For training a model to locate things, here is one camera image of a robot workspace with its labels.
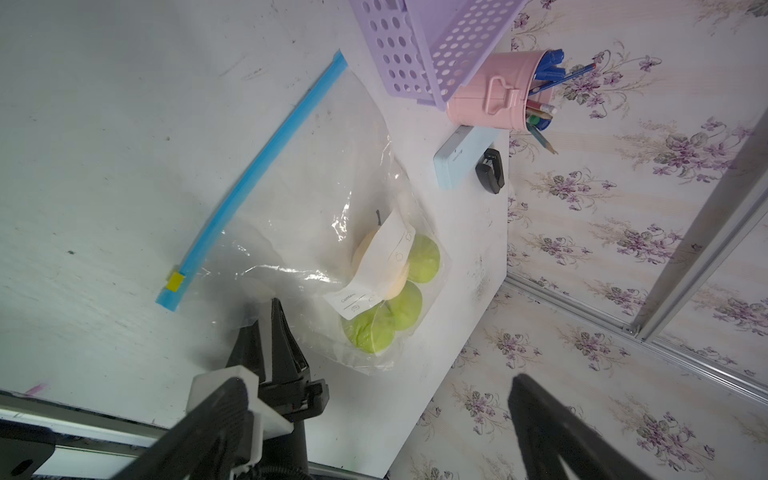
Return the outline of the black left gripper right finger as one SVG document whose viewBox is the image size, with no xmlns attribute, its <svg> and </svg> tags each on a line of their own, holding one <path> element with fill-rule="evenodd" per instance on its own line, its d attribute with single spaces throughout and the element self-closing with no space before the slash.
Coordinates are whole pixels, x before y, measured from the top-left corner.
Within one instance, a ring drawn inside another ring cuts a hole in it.
<svg viewBox="0 0 768 480">
<path fill-rule="evenodd" d="M 649 477 L 526 374 L 513 378 L 508 407 L 530 479 Z"/>
</svg>

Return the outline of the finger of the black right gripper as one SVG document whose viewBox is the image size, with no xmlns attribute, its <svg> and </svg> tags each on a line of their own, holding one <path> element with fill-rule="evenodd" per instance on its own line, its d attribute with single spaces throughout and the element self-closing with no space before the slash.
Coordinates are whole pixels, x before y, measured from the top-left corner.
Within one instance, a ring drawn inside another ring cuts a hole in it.
<svg viewBox="0 0 768 480">
<path fill-rule="evenodd" d="M 284 309 L 277 298 L 271 300 L 271 327 L 272 382 L 308 383 L 311 379 L 309 365 L 291 333 Z"/>
<path fill-rule="evenodd" d="M 255 321 L 252 325 L 239 329 L 226 366 L 244 367 L 255 374 L 260 383 L 265 380 L 265 362 L 262 352 L 259 321 Z"/>
</svg>

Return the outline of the yellow pear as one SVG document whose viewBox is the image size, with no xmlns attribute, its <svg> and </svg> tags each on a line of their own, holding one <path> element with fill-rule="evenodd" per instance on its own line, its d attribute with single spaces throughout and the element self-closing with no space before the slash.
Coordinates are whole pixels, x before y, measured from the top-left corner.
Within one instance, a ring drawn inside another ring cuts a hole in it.
<svg viewBox="0 0 768 480">
<path fill-rule="evenodd" d="M 394 234 L 380 227 L 370 231 L 360 242 L 352 258 L 353 283 L 380 300 L 391 300 L 405 287 L 410 263 L 411 243 L 402 229 Z"/>
</svg>

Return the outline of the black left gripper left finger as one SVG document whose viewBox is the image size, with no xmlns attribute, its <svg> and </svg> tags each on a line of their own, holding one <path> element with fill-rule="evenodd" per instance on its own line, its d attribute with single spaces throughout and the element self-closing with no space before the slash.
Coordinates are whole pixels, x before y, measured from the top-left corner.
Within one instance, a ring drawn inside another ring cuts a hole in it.
<svg viewBox="0 0 768 480">
<path fill-rule="evenodd" d="M 237 439 L 206 404 L 187 414 L 146 452 L 115 475 L 117 479 L 228 479 Z"/>
</svg>

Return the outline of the clear zip-top bag blue seal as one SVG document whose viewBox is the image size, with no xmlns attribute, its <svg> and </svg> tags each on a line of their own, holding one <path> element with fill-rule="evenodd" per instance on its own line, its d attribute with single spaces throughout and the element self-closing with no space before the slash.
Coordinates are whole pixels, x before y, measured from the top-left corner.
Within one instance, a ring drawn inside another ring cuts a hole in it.
<svg viewBox="0 0 768 480">
<path fill-rule="evenodd" d="M 441 266 L 414 283 L 417 323 L 379 354 L 359 350 L 342 322 L 388 300 L 353 283 L 363 238 L 402 229 L 436 242 Z M 366 374 L 394 367 L 442 291 L 451 260 L 404 168 L 385 120 L 336 53 L 215 208 L 158 303 L 190 318 L 233 321 L 247 302 L 280 300 L 292 333 L 315 353 Z"/>
</svg>

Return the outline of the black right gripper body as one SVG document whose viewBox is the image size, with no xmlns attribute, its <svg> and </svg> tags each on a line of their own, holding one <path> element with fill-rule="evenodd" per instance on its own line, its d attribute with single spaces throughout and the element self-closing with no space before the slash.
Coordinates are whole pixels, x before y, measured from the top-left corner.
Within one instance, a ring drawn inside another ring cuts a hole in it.
<svg viewBox="0 0 768 480">
<path fill-rule="evenodd" d="M 263 443 L 259 475 L 262 479 L 313 479 L 309 472 L 304 421 L 321 415 L 330 392 L 323 380 L 263 383 L 259 398 L 289 422 L 288 434 Z"/>
</svg>

